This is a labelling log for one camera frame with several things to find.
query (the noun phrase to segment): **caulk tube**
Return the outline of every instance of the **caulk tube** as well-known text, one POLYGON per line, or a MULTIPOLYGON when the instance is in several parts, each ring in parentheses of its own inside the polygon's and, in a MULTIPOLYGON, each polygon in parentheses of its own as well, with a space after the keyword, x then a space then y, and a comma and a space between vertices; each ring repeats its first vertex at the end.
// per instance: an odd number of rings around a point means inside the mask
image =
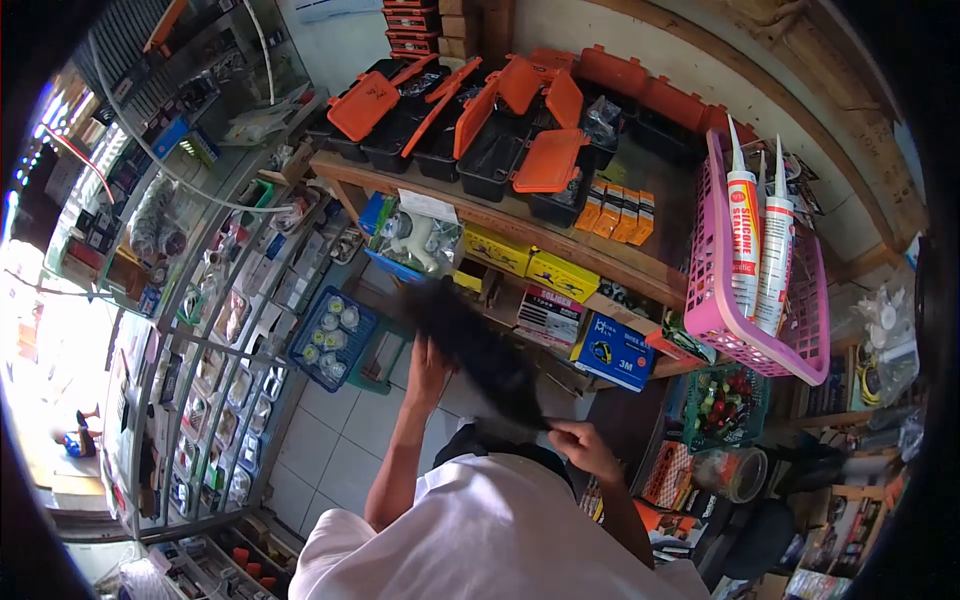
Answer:
POLYGON ((793 258, 793 203, 786 199, 783 179, 783 150, 777 135, 777 179, 774 195, 766 201, 765 230, 763 232, 763 259, 760 262, 760 282, 756 295, 754 323, 762 331, 777 337, 780 315, 790 282, 790 263, 793 258))
POLYGON ((727 174, 727 195, 730 200, 730 220, 733 225, 733 298, 737 309, 752 321, 756 312, 757 275, 760 270, 758 208, 756 205, 756 177, 743 162, 740 140, 730 122, 733 144, 733 170, 727 174))

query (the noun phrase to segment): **small boxes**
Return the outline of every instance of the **small boxes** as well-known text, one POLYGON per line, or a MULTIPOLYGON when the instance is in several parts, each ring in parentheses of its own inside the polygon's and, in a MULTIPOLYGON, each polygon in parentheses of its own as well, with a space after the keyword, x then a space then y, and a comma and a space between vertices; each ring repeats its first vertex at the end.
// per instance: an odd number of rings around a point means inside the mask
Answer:
POLYGON ((527 286, 517 313, 514 333, 562 351, 577 341, 577 330, 584 307, 579 303, 538 285, 527 286))
POLYGON ((527 274, 532 246, 511 242, 498 233, 473 223, 464 228, 464 239, 467 241, 467 253, 514 275, 523 277, 527 274))
POLYGON ((531 257, 526 276, 578 302, 589 298, 600 287, 598 274, 543 251, 531 257))
POLYGON ((640 392, 654 362, 654 349, 643 336, 609 317, 593 313, 570 360, 622 388, 640 392))

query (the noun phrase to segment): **white cable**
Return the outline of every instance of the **white cable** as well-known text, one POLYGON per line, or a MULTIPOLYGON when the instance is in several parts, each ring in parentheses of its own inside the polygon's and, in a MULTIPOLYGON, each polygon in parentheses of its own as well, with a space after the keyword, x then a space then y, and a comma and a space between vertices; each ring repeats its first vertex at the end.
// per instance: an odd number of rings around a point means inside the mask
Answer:
POLYGON ((220 206, 233 208, 234 210, 242 210, 245 212, 289 212, 294 209, 292 204, 278 206, 276 208, 256 208, 253 206, 244 206, 242 204, 229 203, 227 201, 220 200, 215 196, 207 194, 200 188, 193 186, 189 181, 184 180, 180 175, 175 173, 173 169, 164 164, 163 160, 156 155, 154 149, 150 147, 150 144, 144 141, 143 137, 131 126, 130 122, 127 120, 127 117, 124 116, 123 110, 120 109, 120 105, 117 104, 116 98, 113 97, 113 92, 110 91, 110 86, 107 85, 107 76, 104 74, 104 66, 100 62, 100 52, 97 50, 97 42, 93 38, 92 31, 87 34, 87 39, 90 43, 90 53, 93 55, 93 66, 97 70, 97 78, 100 80, 100 87, 104 89, 104 94, 107 95, 107 100, 110 102, 110 106, 113 107, 113 110, 117 113, 117 119, 120 121, 121 128, 127 135, 136 140, 136 143, 140 145, 140 148, 147 153, 147 156, 149 156, 157 164, 160 170, 163 171, 167 177, 172 180, 179 181, 181 185, 185 186, 188 190, 194 194, 197 194, 198 196, 202 196, 215 204, 219 204, 220 206))
POLYGON ((253 19, 253 26, 256 28, 256 34, 260 36, 260 48, 263 49, 263 59, 267 63, 267 83, 270 84, 270 106, 276 104, 274 96, 274 72, 270 69, 270 53, 267 52, 267 40, 263 37, 263 30, 260 29, 260 21, 256 20, 256 14, 253 13, 253 7, 250 6, 250 0, 243 0, 243 4, 253 19))

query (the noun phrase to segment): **yellow box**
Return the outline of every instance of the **yellow box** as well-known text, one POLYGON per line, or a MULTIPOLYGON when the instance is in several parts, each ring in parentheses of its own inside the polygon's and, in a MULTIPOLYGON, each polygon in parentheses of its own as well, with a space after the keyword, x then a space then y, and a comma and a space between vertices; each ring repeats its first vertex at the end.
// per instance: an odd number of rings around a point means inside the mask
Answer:
POLYGON ((526 274, 533 246, 511 242, 499 233, 473 223, 467 223, 464 239, 468 254, 479 256, 515 275, 523 277, 526 274))
POLYGON ((598 274, 544 251, 536 251, 531 257, 526 276, 578 302, 600 287, 598 274))

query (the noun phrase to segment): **orange box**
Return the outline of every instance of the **orange box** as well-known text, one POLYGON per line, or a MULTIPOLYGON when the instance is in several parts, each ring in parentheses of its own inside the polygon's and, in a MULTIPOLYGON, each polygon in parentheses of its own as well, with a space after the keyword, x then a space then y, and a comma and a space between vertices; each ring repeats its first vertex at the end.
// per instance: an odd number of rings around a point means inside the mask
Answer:
POLYGON ((623 209, 623 188, 619 185, 608 183, 607 195, 604 198, 603 210, 600 212, 600 218, 593 227, 593 232, 602 237, 610 237, 613 230, 620 223, 620 212, 623 209))
POLYGON ((584 210, 577 217, 577 222, 573 224, 577 229, 583 231, 593 231, 593 227, 600 218, 603 211, 603 198, 607 193, 607 182, 599 178, 593 178, 590 183, 590 191, 587 193, 587 203, 584 204, 584 210))
POLYGON ((626 243, 636 229, 636 214, 640 210, 640 195, 630 189, 623 190, 623 208, 620 210, 620 223, 613 230, 614 242, 626 243))
POLYGON ((636 212, 636 227, 628 240, 635 246, 640 246, 654 232, 654 195, 644 191, 639 192, 640 205, 636 212))

